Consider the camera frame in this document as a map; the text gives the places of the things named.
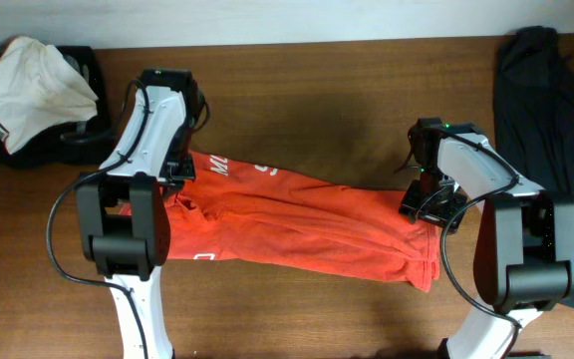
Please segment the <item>orange t-shirt with white logo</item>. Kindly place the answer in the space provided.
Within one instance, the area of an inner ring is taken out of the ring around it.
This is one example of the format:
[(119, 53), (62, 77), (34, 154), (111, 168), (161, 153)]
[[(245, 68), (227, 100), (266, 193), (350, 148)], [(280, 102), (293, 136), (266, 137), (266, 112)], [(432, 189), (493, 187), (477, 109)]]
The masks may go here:
[(427, 292), (437, 230), (399, 214), (399, 190), (362, 189), (193, 153), (196, 178), (163, 197), (169, 258), (241, 259)]

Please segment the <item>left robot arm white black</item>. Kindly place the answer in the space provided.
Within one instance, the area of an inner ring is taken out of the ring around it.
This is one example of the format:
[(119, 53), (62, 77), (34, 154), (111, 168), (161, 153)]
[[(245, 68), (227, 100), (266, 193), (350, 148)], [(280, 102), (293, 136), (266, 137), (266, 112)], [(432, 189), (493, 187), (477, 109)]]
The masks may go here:
[(114, 297), (127, 358), (172, 358), (161, 273), (171, 229), (163, 197), (194, 180), (188, 145), (206, 105), (187, 70), (148, 69), (134, 109), (98, 174), (75, 198), (83, 253)]

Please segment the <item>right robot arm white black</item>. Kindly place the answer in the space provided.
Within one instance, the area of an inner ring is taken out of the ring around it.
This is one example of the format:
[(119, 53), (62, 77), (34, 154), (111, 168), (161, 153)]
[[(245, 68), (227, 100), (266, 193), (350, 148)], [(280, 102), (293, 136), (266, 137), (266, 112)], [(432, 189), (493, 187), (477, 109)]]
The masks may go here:
[[(418, 120), (408, 131), (420, 176), (399, 212), (440, 230), (448, 280), (471, 309), (439, 358), (510, 358), (523, 329), (574, 294), (574, 200), (523, 176), (473, 124)], [(457, 281), (446, 240), (465, 213), (481, 212), (472, 275), (477, 293)]]

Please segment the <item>black folded garment on left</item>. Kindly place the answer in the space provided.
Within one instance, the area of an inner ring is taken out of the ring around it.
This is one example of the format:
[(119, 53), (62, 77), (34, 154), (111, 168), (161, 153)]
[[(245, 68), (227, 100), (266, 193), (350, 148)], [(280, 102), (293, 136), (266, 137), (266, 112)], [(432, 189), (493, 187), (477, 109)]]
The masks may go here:
[(84, 77), (98, 96), (98, 114), (82, 125), (63, 124), (45, 130), (13, 155), (8, 154), (4, 144), (0, 142), (0, 166), (29, 170), (48, 164), (98, 165), (113, 149), (114, 139), (111, 136), (86, 144), (61, 140), (61, 135), (65, 133), (104, 132), (112, 126), (112, 120), (108, 109), (103, 73), (94, 50), (86, 46), (59, 46), (57, 50)]

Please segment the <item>black garment on right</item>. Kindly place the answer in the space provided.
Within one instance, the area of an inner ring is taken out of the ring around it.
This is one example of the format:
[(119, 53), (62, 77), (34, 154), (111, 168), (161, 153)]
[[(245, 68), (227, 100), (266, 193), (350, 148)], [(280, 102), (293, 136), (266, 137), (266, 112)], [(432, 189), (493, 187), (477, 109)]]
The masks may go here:
[[(517, 30), (497, 50), (493, 81), (496, 149), (545, 189), (574, 199), (574, 71), (549, 27)], [(574, 295), (564, 300), (574, 308)]]

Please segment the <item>white crumpled garment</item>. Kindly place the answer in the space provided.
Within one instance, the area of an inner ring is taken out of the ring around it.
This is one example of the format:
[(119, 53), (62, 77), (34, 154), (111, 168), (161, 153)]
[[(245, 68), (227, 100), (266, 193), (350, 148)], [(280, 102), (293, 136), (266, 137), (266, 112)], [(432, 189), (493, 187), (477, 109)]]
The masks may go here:
[(0, 141), (10, 155), (47, 129), (87, 122), (97, 99), (53, 45), (16, 37), (0, 57)]

